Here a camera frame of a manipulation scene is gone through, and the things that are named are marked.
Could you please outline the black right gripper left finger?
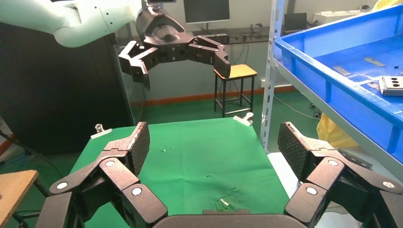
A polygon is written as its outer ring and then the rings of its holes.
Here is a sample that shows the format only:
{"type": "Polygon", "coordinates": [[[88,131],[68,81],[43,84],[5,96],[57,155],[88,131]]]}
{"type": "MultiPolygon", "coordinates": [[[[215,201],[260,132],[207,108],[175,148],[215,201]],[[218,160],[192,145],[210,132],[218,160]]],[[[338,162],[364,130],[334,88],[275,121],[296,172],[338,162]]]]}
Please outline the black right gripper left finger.
{"type": "Polygon", "coordinates": [[[149,147],[146,122],[129,136],[108,142],[92,163],[50,187],[36,227],[83,228],[105,204],[112,204],[132,228],[153,227],[168,209],[139,179],[149,147]]]}

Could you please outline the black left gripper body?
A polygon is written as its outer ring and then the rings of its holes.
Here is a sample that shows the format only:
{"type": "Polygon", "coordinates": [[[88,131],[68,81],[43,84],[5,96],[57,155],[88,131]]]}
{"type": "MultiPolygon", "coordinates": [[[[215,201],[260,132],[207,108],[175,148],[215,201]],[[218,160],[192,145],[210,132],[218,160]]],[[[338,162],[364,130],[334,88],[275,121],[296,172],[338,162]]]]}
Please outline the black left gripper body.
{"type": "Polygon", "coordinates": [[[136,19],[137,33],[146,49],[156,48],[158,62],[183,61],[193,37],[165,10],[147,7],[136,19]]]}

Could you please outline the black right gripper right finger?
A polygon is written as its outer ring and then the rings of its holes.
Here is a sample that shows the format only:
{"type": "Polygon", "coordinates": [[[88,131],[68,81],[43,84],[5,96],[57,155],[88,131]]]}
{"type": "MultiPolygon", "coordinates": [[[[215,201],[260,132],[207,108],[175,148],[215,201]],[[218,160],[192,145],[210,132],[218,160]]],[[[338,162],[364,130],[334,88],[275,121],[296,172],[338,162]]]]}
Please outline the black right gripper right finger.
{"type": "Polygon", "coordinates": [[[280,125],[278,148],[300,181],[286,215],[312,228],[334,202],[369,228],[402,227],[403,188],[396,181],[353,163],[326,141],[304,136],[290,122],[280,125]]]}

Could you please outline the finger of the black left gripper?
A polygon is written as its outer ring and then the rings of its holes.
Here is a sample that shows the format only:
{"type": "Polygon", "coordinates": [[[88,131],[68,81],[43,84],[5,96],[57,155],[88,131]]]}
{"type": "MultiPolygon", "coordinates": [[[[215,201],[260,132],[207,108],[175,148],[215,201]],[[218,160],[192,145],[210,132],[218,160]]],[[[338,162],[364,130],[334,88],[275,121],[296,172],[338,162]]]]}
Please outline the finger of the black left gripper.
{"type": "Polygon", "coordinates": [[[118,55],[121,70],[132,76],[134,82],[142,83],[146,91],[151,84],[148,70],[159,64],[159,49],[146,49],[136,41],[130,41],[118,55]]]}
{"type": "Polygon", "coordinates": [[[188,59],[213,66],[223,78],[230,77],[231,64],[225,46],[205,36],[197,36],[188,44],[188,59]]]}

